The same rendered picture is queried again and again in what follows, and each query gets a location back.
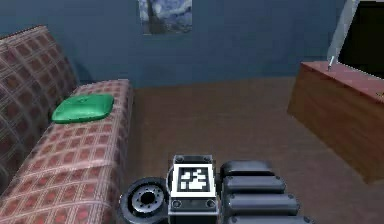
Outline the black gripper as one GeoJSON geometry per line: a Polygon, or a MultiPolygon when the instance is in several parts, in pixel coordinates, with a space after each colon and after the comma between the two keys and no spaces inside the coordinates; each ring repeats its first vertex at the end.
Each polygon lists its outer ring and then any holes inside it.
{"type": "Polygon", "coordinates": [[[123,224],[167,224],[168,192],[161,177],[146,177],[132,183],[119,198],[118,214],[123,224]]]}

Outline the red checked sofa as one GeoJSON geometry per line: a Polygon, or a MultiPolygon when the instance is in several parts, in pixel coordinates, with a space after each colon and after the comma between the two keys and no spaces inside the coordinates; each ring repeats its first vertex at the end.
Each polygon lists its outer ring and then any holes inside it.
{"type": "Polygon", "coordinates": [[[80,85],[44,26],[0,38],[0,224],[123,224],[133,88],[126,79],[80,85]],[[99,121],[55,124],[65,99],[110,94],[99,121]]]}

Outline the green cushion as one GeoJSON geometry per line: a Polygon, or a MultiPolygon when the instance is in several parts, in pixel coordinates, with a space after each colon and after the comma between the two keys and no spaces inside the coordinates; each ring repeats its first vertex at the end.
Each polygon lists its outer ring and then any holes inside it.
{"type": "Polygon", "coordinates": [[[96,121],[112,111],[114,97],[110,94],[76,95],[62,101],[52,114],[56,124],[96,121]]]}

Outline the brown wooden cabinet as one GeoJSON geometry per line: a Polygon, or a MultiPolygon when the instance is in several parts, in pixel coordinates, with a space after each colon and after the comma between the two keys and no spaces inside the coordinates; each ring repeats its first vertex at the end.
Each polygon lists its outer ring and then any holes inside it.
{"type": "Polygon", "coordinates": [[[303,62],[288,114],[363,180],[384,180],[384,80],[342,64],[303,62]]]}

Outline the black television set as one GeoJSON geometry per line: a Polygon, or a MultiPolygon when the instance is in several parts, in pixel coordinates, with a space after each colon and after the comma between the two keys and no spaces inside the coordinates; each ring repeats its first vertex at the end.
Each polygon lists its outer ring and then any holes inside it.
{"type": "Polygon", "coordinates": [[[346,0],[327,51],[342,64],[384,80],[384,0],[346,0]]]}

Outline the blue framed wall painting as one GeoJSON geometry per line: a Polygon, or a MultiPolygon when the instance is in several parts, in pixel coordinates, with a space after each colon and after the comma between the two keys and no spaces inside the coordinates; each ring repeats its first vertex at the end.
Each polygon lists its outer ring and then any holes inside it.
{"type": "Polygon", "coordinates": [[[144,35],[188,33],[192,0],[137,0],[144,35]]]}

